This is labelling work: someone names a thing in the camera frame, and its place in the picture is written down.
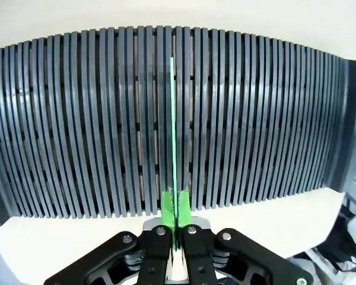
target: white surface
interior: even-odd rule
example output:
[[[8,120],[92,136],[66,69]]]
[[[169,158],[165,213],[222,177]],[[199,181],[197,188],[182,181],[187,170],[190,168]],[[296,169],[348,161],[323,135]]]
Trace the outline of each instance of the white surface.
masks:
[[[356,1],[0,1],[0,48],[51,34],[137,25],[254,33],[356,60]],[[289,257],[326,238],[343,197],[330,189],[318,189],[196,214],[210,219],[214,232],[233,227]],[[38,285],[117,232],[140,233],[148,218],[12,218],[0,227],[0,252],[21,281]]]
[[[344,194],[329,188],[259,203],[197,211],[214,233],[232,227],[287,258],[323,242]],[[45,219],[14,217],[0,227],[0,253],[20,281],[45,279],[123,230],[139,235],[151,217]]]
[[[51,34],[138,25],[254,33],[356,60],[356,0],[0,0],[0,48]]]

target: screw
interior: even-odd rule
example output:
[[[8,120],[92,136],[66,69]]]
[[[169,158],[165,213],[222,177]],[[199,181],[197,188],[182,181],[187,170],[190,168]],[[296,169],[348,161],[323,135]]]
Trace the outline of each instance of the screw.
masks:
[[[194,227],[188,227],[188,228],[187,228],[187,232],[188,232],[190,235],[193,235],[194,233],[196,233],[196,228],[194,228]]]
[[[307,281],[304,278],[297,279],[297,285],[307,285]]]
[[[157,234],[158,234],[159,236],[163,236],[165,233],[166,233],[166,231],[165,231],[165,229],[164,229],[163,227],[159,227],[159,228],[157,229]]]
[[[221,237],[224,239],[224,240],[230,240],[232,237],[229,233],[223,233],[221,235]]]
[[[123,237],[123,243],[130,243],[132,241],[132,238],[130,236],[124,236]]]

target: bolt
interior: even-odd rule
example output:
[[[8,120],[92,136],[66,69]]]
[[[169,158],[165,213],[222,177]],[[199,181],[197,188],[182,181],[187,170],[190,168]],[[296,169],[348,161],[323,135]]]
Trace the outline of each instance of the bolt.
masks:
[[[304,278],[297,279],[297,285],[307,285],[307,281]]]
[[[123,237],[123,243],[130,243],[132,241],[132,238],[130,236],[124,236]]]
[[[194,228],[194,227],[188,227],[188,228],[187,228],[187,232],[188,232],[190,235],[193,235],[194,233],[196,233],[196,228]]]
[[[166,231],[165,231],[165,229],[164,229],[163,227],[159,227],[159,228],[157,229],[157,234],[158,234],[159,236],[163,236],[165,233],[166,233]]]
[[[229,233],[223,233],[221,235],[221,237],[224,239],[224,240],[230,240],[232,237]]]

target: metal screw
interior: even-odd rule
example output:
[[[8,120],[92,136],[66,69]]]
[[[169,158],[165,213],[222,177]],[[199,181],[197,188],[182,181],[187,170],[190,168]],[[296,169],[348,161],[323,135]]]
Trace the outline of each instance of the metal screw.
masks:
[[[297,279],[297,285],[307,285],[307,281],[304,278]]]
[[[157,234],[158,234],[159,236],[163,236],[165,233],[166,233],[166,231],[165,231],[165,229],[164,229],[163,227],[159,227],[159,228],[157,229]]]
[[[131,241],[132,241],[132,238],[130,236],[123,237],[123,243],[130,243]]]
[[[224,239],[224,240],[230,240],[232,237],[229,233],[223,233],[221,235],[221,237]]]
[[[188,227],[188,228],[187,228],[187,232],[188,232],[190,235],[193,235],[194,233],[196,233],[196,228],[194,228],[194,227]]]

